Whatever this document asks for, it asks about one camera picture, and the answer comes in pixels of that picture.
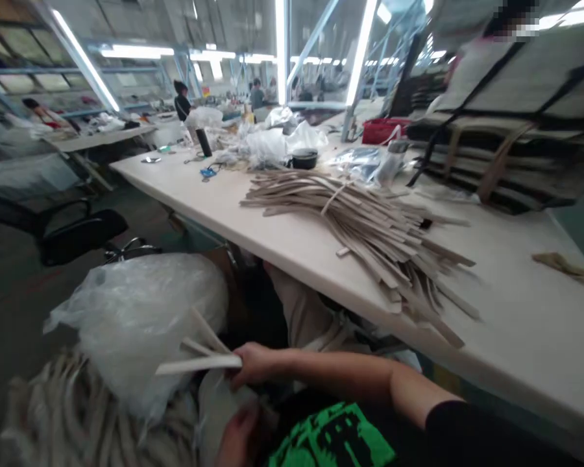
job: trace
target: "workbench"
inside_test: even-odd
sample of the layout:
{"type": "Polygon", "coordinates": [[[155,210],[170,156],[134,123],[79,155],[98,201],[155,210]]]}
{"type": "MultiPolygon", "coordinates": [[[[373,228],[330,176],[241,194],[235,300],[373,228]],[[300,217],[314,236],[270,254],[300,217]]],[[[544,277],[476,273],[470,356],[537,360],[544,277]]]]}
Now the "workbench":
{"type": "MultiPolygon", "coordinates": [[[[343,114],[325,122],[340,125],[343,114]]],[[[360,145],[330,145],[321,159],[360,145]]],[[[336,256],[339,242],[315,217],[299,213],[263,217],[242,208],[252,175],[222,170],[208,183],[199,169],[210,160],[184,164],[188,151],[145,155],[112,165],[130,183],[178,213],[281,268],[359,316],[386,329],[413,349],[483,390],[553,422],[584,443],[584,284],[534,262],[531,255],[559,252],[583,264],[577,246],[548,213],[504,215],[475,204],[431,200],[416,191],[403,198],[433,212],[470,221],[471,227],[433,226],[429,237],[477,264],[444,282],[480,310],[481,321],[443,300],[443,320],[465,341],[451,347],[433,329],[423,329],[391,303],[352,256],[336,256]]],[[[396,179],[407,190],[408,177],[396,179]]],[[[432,184],[421,177],[418,185],[432,184]]]]}

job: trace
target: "red container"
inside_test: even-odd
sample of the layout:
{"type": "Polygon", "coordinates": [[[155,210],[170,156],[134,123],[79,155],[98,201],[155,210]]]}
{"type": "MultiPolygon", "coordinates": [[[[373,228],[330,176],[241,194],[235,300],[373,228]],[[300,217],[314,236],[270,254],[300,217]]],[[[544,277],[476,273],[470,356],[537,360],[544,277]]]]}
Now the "red container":
{"type": "Polygon", "coordinates": [[[383,146],[387,146],[392,139],[396,139],[396,133],[391,138],[389,137],[396,129],[396,126],[400,125],[402,127],[402,136],[406,136],[407,126],[410,123],[411,120],[403,118],[368,120],[363,124],[363,137],[361,142],[363,144],[383,144],[383,146]]]}

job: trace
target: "green graphic print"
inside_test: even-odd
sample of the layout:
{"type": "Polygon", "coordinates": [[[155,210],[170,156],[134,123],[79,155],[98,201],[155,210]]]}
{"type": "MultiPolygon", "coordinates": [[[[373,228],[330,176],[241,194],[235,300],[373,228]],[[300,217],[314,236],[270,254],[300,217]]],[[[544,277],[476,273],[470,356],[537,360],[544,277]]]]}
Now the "green graphic print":
{"type": "Polygon", "coordinates": [[[396,453],[357,404],[335,404],[298,423],[269,467],[384,467],[396,453]]]}

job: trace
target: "black shirt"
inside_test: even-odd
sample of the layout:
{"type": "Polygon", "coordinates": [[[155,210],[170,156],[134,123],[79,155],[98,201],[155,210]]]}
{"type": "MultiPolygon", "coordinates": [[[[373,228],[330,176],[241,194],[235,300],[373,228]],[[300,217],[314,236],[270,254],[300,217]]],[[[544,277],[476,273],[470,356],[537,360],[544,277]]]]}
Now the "black shirt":
{"type": "Polygon", "coordinates": [[[420,430],[391,408],[337,403],[302,393],[280,407],[260,465],[315,467],[582,465],[518,427],[460,401],[436,406],[420,430]],[[305,408],[322,409],[296,423],[305,408]]]}
{"type": "Polygon", "coordinates": [[[188,114],[190,114],[190,102],[183,95],[175,96],[175,110],[177,116],[181,121],[186,121],[188,114]]]}

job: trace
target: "chair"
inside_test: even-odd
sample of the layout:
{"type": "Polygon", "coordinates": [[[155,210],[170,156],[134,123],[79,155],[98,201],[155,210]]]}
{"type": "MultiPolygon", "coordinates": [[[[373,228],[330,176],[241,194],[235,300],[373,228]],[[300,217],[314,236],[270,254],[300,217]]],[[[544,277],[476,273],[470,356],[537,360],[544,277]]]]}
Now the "chair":
{"type": "Polygon", "coordinates": [[[31,234],[37,244],[44,266],[59,266],[92,250],[104,249],[105,263],[124,261],[134,252],[160,253],[159,248],[147,244],[142,238],[134,238],[123,248],[110,241],[128,229],[125,219],[113,210],[91,213],[91,203],[78,199],[36,213],[10,200],[0,198],[0,224],[4,224],[31,234]],[[82,204],[86,211],[83,218],[59,229],[47,231],[51,219],[67,207],[82,204]],[[134,243],[140,244],[131,248],[134,243]]]}

